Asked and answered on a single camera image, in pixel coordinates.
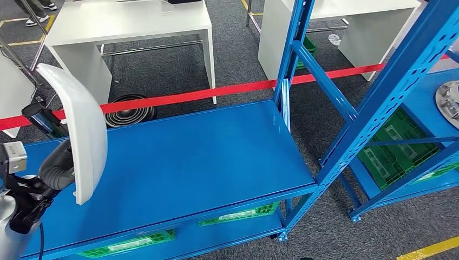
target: red barrier tape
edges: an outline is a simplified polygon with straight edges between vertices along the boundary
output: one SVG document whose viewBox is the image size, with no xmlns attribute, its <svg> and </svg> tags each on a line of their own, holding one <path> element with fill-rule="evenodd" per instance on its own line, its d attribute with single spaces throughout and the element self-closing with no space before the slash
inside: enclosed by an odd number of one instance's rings
<svg viewBox="0 0 459 260">
<path fill-rule="evenodd" d="M 447 59 L 447 58 L 448 57 L 446 55 L 442 57 L 442 59 Z M 327 72 L 327 75 L 329 78 L 335 79 L 338 77 L 353 76 L 353 75 L 358 75 L 361 73 L 376 72 L 376 71 L 382 70 L 384 66 L 385 66 L 385 63 L 381 63 L 381 64 L 374 64 L 370 66 L 363 66 L 363 67 L 357 67 L 357 68 L 339 69 L 339 70 L 329 71 Z M 296 85 L 296 84 L 308 83 L 308 82 L 314 82 L 314 81 L 315 81 L 314 77 L 311 74 L 307 74 L 307 75 L 295 76 L 293 78 L 292 84 Z M 170 105 L 174 103 L 194 101 L 194 100 L 199 100 L 199 99 L 207 99 L 213 96 L 225 96 L 225 95 L 239 94 L 239 93 L 244 93 L 244 92 L 251 92 L 251 91 L 256 91 L 256 90 L 273 88 L 275 86 L 276 86 L 276 80 L 266 80 L 266 81 L 218 87 L 214 89 L 204 89 L 204 90 L 188 92 L 188 93 L 183 93 L 183 94 L 176 94 L 176 95 L 169 95 L 169 96 L 157 96 L 157 97 L 149 97 L 147 99 L 108 103 L 108 104 L 101 105 L 101 109 L 104 113 L 113 113 L 113 112 L 122 111 L 126 109 L 156 107 L 156 106 Z M 65 119 L 64 110 L 53 111 L 53 113 L 59 119 Z M 25 117 L 21 115 L 0 119 L 0 131 L 14 128 L 14 127 L 27 126 L 27 125 L 30 125 L 29 120 L 27 120 Z"/>
</svg>

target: silver metal cylinder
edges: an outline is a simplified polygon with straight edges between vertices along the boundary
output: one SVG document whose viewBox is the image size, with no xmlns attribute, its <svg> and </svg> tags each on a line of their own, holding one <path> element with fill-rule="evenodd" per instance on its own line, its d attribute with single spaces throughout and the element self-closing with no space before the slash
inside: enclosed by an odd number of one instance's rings
<svg viewBox="0 0 459 260">
<path fill-rule="evenodd" d="M 139 48 L 139 49 L 114 51 L 114 52 L 111 52 L 111 53 L 104 53 L 104 54 L 102 54 L 102 57 L 110 57 L 110 56 L 130 54 L 130 53 L 140 53 L 142 51 L 159 50 L 159 49 L 167 49 L 167 48 L 174 48 L 174 47 L 182 47 L 182 46 L 189 46 L 189 45 L 194 45 L 194 44 L 202 44 L 202 40 L 190 41 L 190 42 L 181 42 L 181 43 L 173 43 L 173 44 L 164 44 L 164 45 L 145 47 L 145 48 Z"/>
</svg>

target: white plastic panel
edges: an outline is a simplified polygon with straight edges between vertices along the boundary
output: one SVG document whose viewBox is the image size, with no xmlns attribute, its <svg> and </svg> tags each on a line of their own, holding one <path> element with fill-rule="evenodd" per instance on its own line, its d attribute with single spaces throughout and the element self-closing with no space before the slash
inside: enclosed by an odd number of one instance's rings
<svg viewBox="0 0 459 260">
<path fill-rule="evenodd" d="M 107 129 L 99 104 L 90 92 L 64 70 L 39 64 L 37 71 L 61 99 L 69 127 L 75 169 L 76 203 L 93 195 L 107 160 Z"/>
</svg>

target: person's leg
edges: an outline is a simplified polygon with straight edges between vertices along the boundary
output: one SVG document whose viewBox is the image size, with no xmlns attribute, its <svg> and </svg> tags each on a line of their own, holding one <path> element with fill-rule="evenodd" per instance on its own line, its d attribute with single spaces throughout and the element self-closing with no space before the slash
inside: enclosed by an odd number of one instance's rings
<svg viewBox="0 0 459 260">
<path fill-rule="evenodd" d="M 19 6 L 22 9 L 24 13 L 29 14 L 29 11 L 27 10 L 27 8 L 25 8 L 21 0 L 14 0 L 14 1 L 16 2 L 17 6 Z M 41 8 L 41 6 L 38 6 L 36 2 L 34 2 L 33 0 L 27 0 L 27 3 L 29 3 L 35 15 L 37 15 L 38 17 L 46 16 L 46 13 L 44 12 L 43 8 Z"/>
<path fill-rule="evenodd" d="M 43 8 L 49 9 L 51 11 L 57 10 L 57 6 L 51 0 L 38 0 Z"/>
</svg>

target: shelf board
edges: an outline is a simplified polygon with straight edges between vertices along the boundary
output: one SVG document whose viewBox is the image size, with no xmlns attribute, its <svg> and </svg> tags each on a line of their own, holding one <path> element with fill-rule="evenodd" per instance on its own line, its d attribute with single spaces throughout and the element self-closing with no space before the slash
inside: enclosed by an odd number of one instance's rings
<svg viewBox="0 0 459 260">
<path fill-rule="evenodd" d="M 199 226 L 195 222 L 178 227 L 175 230 L 175 240 L 173 241 L 145 246 L 107 258 L 110 260 L 182 259 L 211 252 L 224 246 L 266 237 L 282 230 L 282 225 L 276 214 L 209 226 Z M 88 258 L 71 255 L 60 259 L 87 260 Z"/>
<path fill-rule="evenodd" d="M 36 174 L 57 144 L 27 146 L 24 174 Z M 60 227 L 46 228 L 45 250 L 179 226 L 316 186 L 271 100 L 114 128 L 93 197 L 78 206 L 68 187 L 43 216 L 45 228 Z M 25 255 L 39 245 L 36 232 Z"/>
</svg>

